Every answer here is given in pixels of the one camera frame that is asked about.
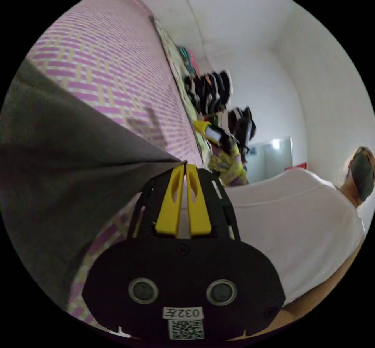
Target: bed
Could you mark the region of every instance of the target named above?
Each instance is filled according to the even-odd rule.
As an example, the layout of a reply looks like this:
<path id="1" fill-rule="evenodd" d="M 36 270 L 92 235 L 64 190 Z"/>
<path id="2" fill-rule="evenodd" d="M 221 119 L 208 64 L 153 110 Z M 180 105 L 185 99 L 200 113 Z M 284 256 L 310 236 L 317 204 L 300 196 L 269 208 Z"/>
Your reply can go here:
<path id="1" fill-rule="evenodd" d="M 150 16 L 140 0 L 83 0 L 42 34 L 27 58 L 77 99 L 175 157 L 202 166 L 204 144 L 194 135 L 193 114 L 171 71 L 174 57 L 166 59 Z M 81 291 L 95 259 L 123 240 L 126 214 L 124 207 L 103 225 L 71 289 L 68 312 L 101 329 Z"/>

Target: skin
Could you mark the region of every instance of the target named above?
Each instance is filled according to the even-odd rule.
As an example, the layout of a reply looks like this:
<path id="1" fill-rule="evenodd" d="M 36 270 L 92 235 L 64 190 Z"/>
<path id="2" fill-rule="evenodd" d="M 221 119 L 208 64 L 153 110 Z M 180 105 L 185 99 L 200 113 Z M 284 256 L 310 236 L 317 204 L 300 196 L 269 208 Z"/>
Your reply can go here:
<path id="1" fill-rule="evenodd" d="M 373 153 L 368 148 L 364 148 L 364 154 L 371 163 L 375 173 L 375 157 Z M 355 208 L 359 207 L 362 204 L 362 201 L 358 195 L 357 188 L 354 184 L 351 172 L 349 172 L 344 184 L 341 186 L 341 188 L 338 188 L 338 190 L 355 206 Z M 362 238 L 360 244 L 357 246 L 353 254 L 348 259 L 346 259 L 346 261 L 337 269 L 337 271 L 329 279 L 327 279 L 322 284 L 316 286 L 315 288 L 311 289 L 309 292 L 302 295 L 299 299 L 286 305 L 265 330 L 260 331 L 257 334 L 251 336 L 247 335 L 246 331 L 244 331 L 243 335 L 233 338 L 231 340 L 247 339 L 250 337 L 266 334 L 268 332 L 284 327 L 289 323 L 302 318 L 308 312 L 313 310 L 329 295 L 329 293 L 337 286 L 338 282 L 346 274 L 346 272 L 352 265 L 354 259 L 357 257 L 357 254 L 362 247 L 363 241 L 364 237 Z"/>

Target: yellow patterned cloth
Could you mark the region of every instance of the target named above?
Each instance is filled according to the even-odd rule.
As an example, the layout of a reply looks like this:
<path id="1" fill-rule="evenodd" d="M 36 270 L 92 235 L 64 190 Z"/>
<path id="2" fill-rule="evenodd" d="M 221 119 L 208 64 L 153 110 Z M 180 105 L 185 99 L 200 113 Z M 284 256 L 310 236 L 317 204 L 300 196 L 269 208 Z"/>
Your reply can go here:
<path id="1" fill-rule="evenodd" d="M 219 178 L 225 186 L 245 185 L 248 181 L 242 165 L 241 154 L 235 140 L 231 138 L 230 143 L 229 154 L 212 145 L 213 155 L 210 157 L 208 168 L 219 174 Z"/>

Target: printed number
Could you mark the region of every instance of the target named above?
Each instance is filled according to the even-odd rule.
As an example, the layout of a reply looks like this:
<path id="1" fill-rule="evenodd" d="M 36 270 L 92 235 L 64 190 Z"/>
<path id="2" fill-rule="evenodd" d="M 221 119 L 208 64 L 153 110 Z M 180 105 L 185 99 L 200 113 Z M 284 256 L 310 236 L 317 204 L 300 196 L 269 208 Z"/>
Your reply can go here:
<path id="1" fill-rule="evenodd" d="M 167 320 L 189 320 L 203 318 L 202 308 L 164 308 L 163 318 Z"/>

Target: person's arm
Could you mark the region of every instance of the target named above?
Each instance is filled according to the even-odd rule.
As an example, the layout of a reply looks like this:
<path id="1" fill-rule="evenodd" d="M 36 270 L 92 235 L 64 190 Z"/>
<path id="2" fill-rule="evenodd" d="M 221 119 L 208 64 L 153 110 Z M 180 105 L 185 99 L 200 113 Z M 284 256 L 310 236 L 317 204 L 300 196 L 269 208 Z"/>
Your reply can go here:
<path id="1" fill-rule="evenodd" d="M 251 336 L 248 336 L 246 334 L 246 331 L 244 331 L 244 334 L 242 336 L 236 337 L 231 340 L 241 340 L 253 336 L 266 334 L 268 332 L 284 327 L 289 323 L 302 318 L 308 312 L 313 310 L 328 296 L 328 294 L 337 286 L 338 282 L 346 274 L 349 267 L 352 265 L 354 259 L 357 257 L 357 254 L 362 247 L 363 241 L 364 237 L 362 238 L 362 240 L 360 241 L 359 245 L 352 253 L 352 255 L 336 270 L 336 272 L 330 278 L 328 278 L 322 284 L 306 292 L 297 300 L 286 305 L 265 330 L 260 331 Z"/>

